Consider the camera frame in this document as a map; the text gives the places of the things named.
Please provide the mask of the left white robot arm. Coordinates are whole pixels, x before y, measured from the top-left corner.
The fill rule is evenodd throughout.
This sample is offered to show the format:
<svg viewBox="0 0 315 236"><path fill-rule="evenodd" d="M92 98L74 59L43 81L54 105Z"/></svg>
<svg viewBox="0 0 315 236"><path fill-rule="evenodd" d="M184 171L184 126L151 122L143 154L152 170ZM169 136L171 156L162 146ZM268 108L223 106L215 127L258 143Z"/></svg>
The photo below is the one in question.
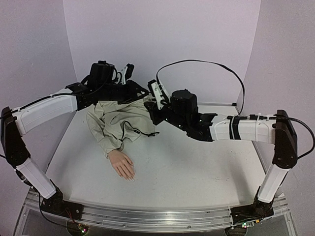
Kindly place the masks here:
<svg viewBox="0 0 315 236"><path fill-rule="evenodd" d="M81 82L22 107L2 110L0 141L4 157L23 181L48 199L46 204L54 214L63 214L66 203L56 196L56 186L32 160L22 137L47 121L80 111L99 101L129 104L144 98L149 92L131 80L133 70L132 64L118 71L114 65L100 60L92 64L89 75Z"/></svg>

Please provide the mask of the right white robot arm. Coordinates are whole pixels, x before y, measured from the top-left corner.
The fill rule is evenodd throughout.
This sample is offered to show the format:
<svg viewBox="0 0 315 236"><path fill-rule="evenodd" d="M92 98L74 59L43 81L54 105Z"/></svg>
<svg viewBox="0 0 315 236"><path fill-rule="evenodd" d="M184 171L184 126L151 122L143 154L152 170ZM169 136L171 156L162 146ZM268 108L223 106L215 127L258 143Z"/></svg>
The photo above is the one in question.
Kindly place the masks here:
<svg viewBox="0 0 315 236"><path fill-rule="evenodd" d="M154 98L144 102L154 125L163 121L186 132L192 139L256 141L274 145L274 157L250 205L233 207L234 225L254 222L274 214L273 201L287 173L297 164L297 135L286 111L271 115L225 116L198 111L197 97L188 90L172 93L170 102Z"/></svg>

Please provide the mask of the beige jacket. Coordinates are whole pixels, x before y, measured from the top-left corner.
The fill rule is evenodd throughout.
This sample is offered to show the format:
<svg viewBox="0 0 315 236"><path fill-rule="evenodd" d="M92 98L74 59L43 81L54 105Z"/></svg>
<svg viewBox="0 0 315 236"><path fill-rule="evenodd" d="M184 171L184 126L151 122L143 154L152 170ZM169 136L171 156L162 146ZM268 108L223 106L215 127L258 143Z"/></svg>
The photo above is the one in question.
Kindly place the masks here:
<svg viewBox="0 0 315 236"><path fill-rule="evenodd" d="M112 150L123 150L125 139L134 142L141 135L151 137L158 134L143 98L128 104L99 101L88 108L86 120L106 157Z"/></svg>

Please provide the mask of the mannequin hand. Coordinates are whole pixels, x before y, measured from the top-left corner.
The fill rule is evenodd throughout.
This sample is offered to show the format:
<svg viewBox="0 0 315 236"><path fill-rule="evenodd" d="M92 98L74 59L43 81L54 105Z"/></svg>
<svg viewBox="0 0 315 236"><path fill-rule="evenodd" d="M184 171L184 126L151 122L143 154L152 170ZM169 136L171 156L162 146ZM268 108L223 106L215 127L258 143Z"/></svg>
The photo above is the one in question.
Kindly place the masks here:
<svg viewBox="0 0 315 236"><path fill-rule="evenodd" d="M132 160L123 152L115 149L108 153L108 159L116 173L125 180L135 179L135 171Z"/></svg>

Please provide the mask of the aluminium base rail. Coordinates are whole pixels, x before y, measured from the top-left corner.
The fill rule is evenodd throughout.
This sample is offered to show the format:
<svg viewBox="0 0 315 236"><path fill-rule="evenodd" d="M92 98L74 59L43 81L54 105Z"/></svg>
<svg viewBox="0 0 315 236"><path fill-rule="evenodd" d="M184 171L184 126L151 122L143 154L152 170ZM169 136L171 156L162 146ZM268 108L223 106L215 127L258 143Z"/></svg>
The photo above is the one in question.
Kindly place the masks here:
<svg viewBox="0 0 315 236"><path fill-rule="evenodd" d="M275 198L271 213L265 217L256 214L249 206L165 210L119 208L64 201L61 209L58 210L50 200L39 198L32 189L27 194L26 205L43 212L48 217L135 232L197 232L229 227L259 227L268 224L279 228L294 228L285 197Z"/></svg>

